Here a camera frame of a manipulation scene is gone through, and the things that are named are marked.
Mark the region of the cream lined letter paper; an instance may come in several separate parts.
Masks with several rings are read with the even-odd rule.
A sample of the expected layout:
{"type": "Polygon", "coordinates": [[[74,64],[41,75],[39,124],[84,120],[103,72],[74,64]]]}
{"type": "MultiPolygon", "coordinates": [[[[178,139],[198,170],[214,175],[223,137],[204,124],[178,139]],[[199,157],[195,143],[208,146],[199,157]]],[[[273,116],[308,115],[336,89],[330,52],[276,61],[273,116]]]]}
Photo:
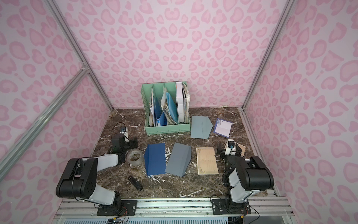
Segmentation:
{"type": "Polygon", "coordinates": [[[245,157],[245,154],[246,154],[246,147],[241,145],[241,144],[236,144],[236,154],[237,156],[242,156],[242,157],[245,157]]]}

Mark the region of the white letter paper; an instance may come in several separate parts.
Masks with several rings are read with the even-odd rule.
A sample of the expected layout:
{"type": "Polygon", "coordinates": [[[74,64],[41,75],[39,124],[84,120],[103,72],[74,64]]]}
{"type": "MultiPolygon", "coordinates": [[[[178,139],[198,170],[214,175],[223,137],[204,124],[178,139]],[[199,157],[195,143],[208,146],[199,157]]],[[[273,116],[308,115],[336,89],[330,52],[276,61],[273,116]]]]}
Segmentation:
{"type": "Polygon", "coordinates": [[[217,135],[223,136],[225,138],[229,138],[232,125],[233,122],[231,121],[217,119],[213,132],[217,135]]]}

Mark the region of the dark blue envelope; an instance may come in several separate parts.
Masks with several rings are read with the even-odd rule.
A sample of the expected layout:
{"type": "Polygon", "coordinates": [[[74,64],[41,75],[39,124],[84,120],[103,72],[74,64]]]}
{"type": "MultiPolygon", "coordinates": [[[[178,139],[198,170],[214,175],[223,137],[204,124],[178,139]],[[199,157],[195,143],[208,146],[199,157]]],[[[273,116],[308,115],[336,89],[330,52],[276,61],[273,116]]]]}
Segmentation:
{"type": "Polygon", "coordinates": [[[149,144],[145,150],[145,169],[147,176],[161,175],[166,170],[165,143],[149,144]]]}

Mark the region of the light teal envelope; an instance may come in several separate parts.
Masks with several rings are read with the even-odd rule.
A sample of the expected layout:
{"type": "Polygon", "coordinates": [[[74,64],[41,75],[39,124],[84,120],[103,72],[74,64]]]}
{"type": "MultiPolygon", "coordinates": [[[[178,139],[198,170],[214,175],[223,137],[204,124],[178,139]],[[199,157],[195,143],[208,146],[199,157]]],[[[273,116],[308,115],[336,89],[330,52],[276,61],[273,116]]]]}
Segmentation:
{"type": "Polygon", "coordinates": [[[208,139],[213,128],[209,117],[193,116],[191,126],[191,138],[208,139]]]}

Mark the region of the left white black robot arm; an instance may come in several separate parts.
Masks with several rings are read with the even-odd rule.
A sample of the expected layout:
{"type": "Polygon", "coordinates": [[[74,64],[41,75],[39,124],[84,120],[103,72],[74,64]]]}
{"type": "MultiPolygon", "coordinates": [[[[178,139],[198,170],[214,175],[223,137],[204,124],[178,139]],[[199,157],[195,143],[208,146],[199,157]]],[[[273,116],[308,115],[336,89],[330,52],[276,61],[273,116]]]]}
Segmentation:
{"type": "Polygon", "coordinates": [[[138,147],[138,139],[129,139],[123,133],[112,137],[109,153],[97,157],[72,158],[57,184],[60,198],[85,200],[102,207],[122,209],[120,194],[97,184],[97,173],[122,164],[128,150],[138,147]]]}

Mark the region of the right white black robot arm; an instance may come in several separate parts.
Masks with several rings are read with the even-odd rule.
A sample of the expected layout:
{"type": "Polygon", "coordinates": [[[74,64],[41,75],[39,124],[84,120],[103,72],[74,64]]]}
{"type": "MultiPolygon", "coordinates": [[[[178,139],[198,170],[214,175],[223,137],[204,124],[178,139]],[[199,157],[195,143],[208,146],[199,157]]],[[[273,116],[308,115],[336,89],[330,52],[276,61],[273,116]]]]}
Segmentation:
{"type": "Polygon", "coordinates": [[[245,159],[237,153],[227,155],[220,148],[217,154],[224,160],[222,181],[228,189],[228,204],[245,203],[253,195],[274,187],[274,177],[260,157],[245,159]]]}

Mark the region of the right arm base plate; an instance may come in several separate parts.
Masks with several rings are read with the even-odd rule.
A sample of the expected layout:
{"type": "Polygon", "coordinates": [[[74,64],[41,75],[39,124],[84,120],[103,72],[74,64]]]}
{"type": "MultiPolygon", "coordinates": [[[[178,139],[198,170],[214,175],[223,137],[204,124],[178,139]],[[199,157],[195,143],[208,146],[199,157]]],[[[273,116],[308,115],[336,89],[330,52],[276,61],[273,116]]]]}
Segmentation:
{"type": "Polygon", "coordinates": [[[234,203],[229,199],[214,198],[210,199],[214,215],[243,215],[251,214],[248,202],[234,203]]]}

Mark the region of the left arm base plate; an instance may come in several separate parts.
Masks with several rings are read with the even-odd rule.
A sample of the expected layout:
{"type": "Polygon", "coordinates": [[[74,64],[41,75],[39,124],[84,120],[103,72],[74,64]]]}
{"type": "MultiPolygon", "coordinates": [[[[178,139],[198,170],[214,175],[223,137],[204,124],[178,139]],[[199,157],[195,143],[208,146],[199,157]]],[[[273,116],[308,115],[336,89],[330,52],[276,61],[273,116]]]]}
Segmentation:
{"type": "Polygon", "coordinates": [[[137,200],[122,200],[119,205],[99,205],[97,216],[134,216],[137,204],[137,200]]]}

